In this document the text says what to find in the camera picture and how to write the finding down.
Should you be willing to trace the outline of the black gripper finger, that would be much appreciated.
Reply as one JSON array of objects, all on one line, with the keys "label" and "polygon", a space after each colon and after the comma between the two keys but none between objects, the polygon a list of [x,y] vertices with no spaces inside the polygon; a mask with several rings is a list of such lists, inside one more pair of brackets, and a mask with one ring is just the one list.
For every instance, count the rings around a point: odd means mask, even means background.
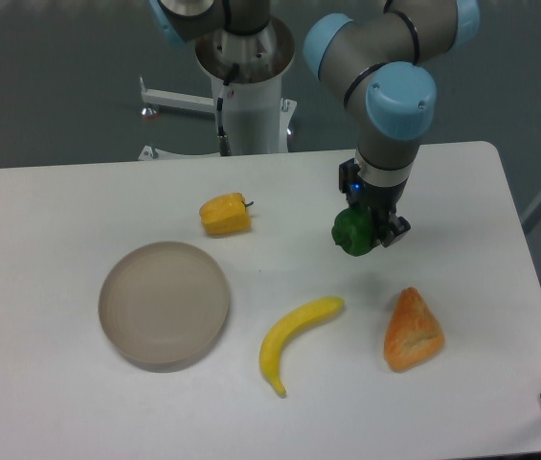
[{"label": "black gripper finger", "polygon": [[385,248],[399,242],[410,230],[410,223],[396,214],[395,209],[371,209],[372,248]]}]

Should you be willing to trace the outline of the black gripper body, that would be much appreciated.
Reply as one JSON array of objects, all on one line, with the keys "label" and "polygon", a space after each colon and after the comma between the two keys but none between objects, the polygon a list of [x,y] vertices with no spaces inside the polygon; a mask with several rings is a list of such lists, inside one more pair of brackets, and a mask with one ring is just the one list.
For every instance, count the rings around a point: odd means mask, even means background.
[{"label": "black gripper body", "polygon": [[349,207],[359,205],[379,214],[395,213],[396,205],[405,189],[405,180],[391,186],[374,185],[360,173],[363,168],[354,160],[342,163],[338,169],[338,188]]}]

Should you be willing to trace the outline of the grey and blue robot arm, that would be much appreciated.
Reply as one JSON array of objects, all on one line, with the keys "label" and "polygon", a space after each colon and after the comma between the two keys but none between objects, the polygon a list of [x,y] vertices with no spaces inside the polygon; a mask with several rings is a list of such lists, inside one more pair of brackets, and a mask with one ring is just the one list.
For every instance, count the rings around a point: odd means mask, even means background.
[{"label": "grey and blue robot arm", "polygon": [[[213,85],[220,154],[276,151],[286,137],[281,78],[296,46],[269,3],[153,1],[149,8],[164,39],[195,45]],[[359,127],[355,154],[339,168],[348,206],[331,229],[351,256],[390,246],[409,231],[396,205],[437,100],[422,64],[470,41],[479,27],[475,1],[388,1],[369,22],[332,13],[307,33],[308,68]]]}]

